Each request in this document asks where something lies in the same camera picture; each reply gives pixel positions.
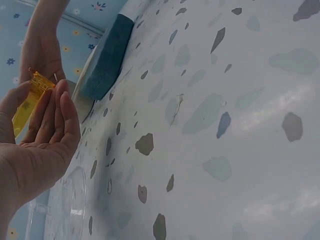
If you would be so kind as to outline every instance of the hand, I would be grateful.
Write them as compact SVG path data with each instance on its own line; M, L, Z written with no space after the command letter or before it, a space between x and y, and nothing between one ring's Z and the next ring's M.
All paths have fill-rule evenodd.
M32 74L29 68L38 71L53 83L57 82L56 78L58 80L66 78L55 29L28 29L21 52L20 83L31 80Z
M9 221L65 174L80 141L77 111L67 81L61 80L39 100L27 134L16 145L12 118L29 89L27 81L0 103L0 216L10 215Z

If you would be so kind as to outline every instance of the palm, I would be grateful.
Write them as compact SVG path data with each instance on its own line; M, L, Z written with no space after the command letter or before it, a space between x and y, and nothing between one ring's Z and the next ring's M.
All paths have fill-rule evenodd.
M65 79L60 45L55 32L39 35L27 33L21 52L20 82L30 80L29 68L38 71L52 82Z
M16 179L20 204L52 187L64 175L76 151L80 140L79 121L66 91L68 83L62 80L52 91L45 92L19 145L15 144L11 122L15 111L8 110L8 106L19 106L28 91L24 98L20 96L14 101L5 97L0 104L0 169L2 160L10 166L9 172L13 172L14 177L9 177Z

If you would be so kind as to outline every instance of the blue pad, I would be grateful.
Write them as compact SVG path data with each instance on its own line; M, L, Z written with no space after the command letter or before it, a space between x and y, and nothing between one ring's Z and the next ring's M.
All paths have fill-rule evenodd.
M115 84L133 27L134 22L130 18L117 15L110 32L105 32L97 45L84 75L82 95L101 100Z

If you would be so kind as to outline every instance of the blue flower print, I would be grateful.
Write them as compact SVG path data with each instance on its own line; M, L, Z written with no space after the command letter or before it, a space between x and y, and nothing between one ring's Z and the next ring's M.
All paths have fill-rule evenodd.
M106 4L105 3L99 3L97 1L96 4L91 4L91 6L93 7L94 10L103 11L103 9L106 7Z
M14 60L13 58L9 58L7 61L6 61L6 64L8 65L11 65L11 64L14 64L16 60Z
M93 44L89 44L89 45L88 45L88 49L91 49L91 50L92 50L92 49L94 49L94 48L95 48L95 45L93 45Z

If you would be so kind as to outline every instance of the yellow clip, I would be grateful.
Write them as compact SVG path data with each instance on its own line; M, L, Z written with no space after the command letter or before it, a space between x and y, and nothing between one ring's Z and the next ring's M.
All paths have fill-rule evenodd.
M26 126L31 114L37 106L38 101L46 90L54 88L56 85L42 76L37 71L33 74L31 80L30 92L26 100L18 107L13 119L14 137L17 138Z

